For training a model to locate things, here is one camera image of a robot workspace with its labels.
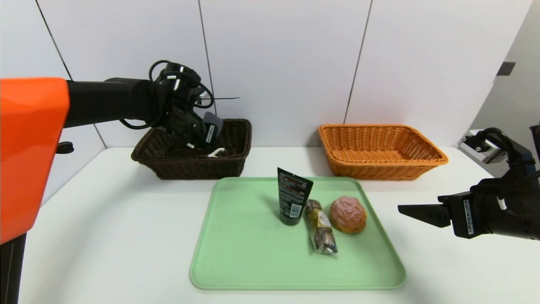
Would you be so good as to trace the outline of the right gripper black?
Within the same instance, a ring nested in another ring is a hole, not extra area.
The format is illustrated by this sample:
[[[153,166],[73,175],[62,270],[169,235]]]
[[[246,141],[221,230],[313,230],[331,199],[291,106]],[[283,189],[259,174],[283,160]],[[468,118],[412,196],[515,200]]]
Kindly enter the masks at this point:
[[[539,188],[472,187],[438,197],[442,204],[398,205],[402,215],[444,228],[457,237],[484,234],[539,240]]]

